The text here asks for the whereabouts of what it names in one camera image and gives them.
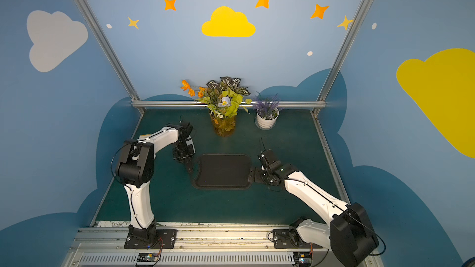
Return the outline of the black cutting board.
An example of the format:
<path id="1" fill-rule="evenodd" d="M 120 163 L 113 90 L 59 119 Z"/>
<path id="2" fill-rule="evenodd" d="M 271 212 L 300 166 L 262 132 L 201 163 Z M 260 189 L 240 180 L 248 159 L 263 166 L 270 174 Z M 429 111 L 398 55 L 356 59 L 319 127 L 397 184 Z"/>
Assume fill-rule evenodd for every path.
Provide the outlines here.
<path id="1" fill-rule="evenodd" d="M 247 155 L 203 154 L 192 184 L 201 190 L 246 190 L 252 184 L 252 174 L 252 161 Z"/>

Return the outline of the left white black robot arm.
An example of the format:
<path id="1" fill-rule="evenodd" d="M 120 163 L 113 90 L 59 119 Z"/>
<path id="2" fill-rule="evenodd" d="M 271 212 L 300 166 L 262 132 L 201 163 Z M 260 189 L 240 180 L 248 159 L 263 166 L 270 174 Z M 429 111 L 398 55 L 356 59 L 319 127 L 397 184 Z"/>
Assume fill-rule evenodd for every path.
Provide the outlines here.
<path id="1" fill-rule="evenodd" d="M 150 181 L 155 171 L 156 154 L 173 146 L 173 159 L 194 174 L 195 147 L 191 133 L 193 126 L 186 121 L 168 124 L 159 131 L 141 135 L 137 140 L 127 140 L 121 148 L 115 176 L 124 186 L 131 210 L 133 229 L 145 230 L 155 225 L 150 202 Z"/>

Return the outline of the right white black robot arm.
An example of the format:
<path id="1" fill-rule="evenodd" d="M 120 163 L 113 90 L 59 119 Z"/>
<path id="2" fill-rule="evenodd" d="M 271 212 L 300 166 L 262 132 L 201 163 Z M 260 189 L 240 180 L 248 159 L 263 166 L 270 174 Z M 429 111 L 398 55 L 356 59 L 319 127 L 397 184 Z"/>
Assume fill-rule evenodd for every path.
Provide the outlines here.
<path id="1" fill-rule="evenodd" d="M 291 245 L 303 248 L 317 245 L 331 251 L 345 267 L 357 267 L 373 255 L 383 242 L 374 231 L 369 216 L 358 203 L 348 204 L 327 193 L 310 181 L 301 171 L 279 161 L 256 171 L 256 182 L 282 187 L 314 210 L 323 223 L 301 217 L 289 225 L 289 230 L 272 231 L 275 246 Z"/>

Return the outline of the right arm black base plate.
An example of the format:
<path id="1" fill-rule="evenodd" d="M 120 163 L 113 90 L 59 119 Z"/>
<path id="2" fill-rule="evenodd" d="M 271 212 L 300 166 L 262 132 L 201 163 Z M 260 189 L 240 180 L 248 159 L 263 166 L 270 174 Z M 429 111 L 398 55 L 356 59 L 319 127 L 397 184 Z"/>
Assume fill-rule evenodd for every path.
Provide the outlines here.
<path id="1" fill-rule="evenodd" d="M 322 248 L 320 245 L 304 242 L 296 230 L 291 229 L 273 229 L 267 234 L 267 239 L 276 249 Z"/>

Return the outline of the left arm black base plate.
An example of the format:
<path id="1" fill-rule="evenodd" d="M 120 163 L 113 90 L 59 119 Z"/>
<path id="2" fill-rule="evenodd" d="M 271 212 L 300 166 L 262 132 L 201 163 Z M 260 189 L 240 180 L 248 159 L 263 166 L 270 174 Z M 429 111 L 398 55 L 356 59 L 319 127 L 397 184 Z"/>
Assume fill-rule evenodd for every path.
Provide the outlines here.
<path id="1" fill-rule="evenodd" d="M 124 243 L 125 249 L 174 249 L 176 229 L 151 230 L 130 228 Z"/>

